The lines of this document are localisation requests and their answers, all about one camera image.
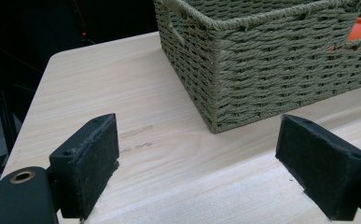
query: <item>wooden table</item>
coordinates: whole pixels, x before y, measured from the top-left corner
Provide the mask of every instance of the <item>wooden table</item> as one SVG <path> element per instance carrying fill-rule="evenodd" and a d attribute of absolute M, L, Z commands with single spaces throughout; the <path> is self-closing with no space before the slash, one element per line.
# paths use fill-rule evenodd
<path fill-rule="evenodd" d="M 47 168 L 53 150 L 107 113 L 117 114 L 120 166 L 86 223 L 330 223 L 274 157 L 280 116 L 210 133 L 157 33 L 54 55 L 4 175 Z M 289 114 L 361 148 L 361 89 Z"/>

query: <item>wood grain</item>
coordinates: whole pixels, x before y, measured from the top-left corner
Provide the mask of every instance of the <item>wood grain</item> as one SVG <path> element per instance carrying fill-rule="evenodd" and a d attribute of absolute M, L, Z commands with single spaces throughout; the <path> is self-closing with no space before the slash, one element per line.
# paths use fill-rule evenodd
<path fill-rule="evenodd" d="M 107 113 L 117 114 L 120 166 L 86 223 L 330 223 L 274 157 L 280 116 L 210 133 L 157 33 L 54 55 L 4 175 L 47 168 L 53 150 Z M 289 114 L 361 148 L 361 89 Z"/>

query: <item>dark background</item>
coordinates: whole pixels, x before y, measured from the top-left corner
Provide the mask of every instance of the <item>dark background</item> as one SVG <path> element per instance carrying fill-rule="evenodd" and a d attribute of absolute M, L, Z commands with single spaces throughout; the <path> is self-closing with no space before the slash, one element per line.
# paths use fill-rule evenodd
<path fill-rule="evenodd" d="M 154 31 L 152 0 L 0 0 L 0 99 L 23 122 L 53 54 Z"/>

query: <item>woven rope basket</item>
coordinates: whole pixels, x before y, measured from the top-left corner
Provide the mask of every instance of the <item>woven rope basket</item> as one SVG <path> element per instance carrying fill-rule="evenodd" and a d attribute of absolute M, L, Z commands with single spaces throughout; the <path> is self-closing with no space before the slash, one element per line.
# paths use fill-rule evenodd
<path fill-rule="evenodd" d="M 154 0 L 162 49 L 213 133 L 361 87 L 351 0 Z"/>

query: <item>black object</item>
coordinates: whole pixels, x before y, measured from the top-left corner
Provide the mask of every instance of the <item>black object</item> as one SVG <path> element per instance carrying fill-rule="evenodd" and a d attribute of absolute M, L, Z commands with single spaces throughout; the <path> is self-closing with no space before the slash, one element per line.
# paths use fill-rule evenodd
<path fill-rule="evenodd" d="M 27 167 L 0 181 L 0 223 L 58 223 L 88 218 L 118 168 L 114 114 L 90 120 L 50 156 L 50 167 Z"/>
<path fill-rule="evenodd" d="M 361 150 L 310 120 L 283 115 L 276 158 L 333 220 L 361 208 Z"/>

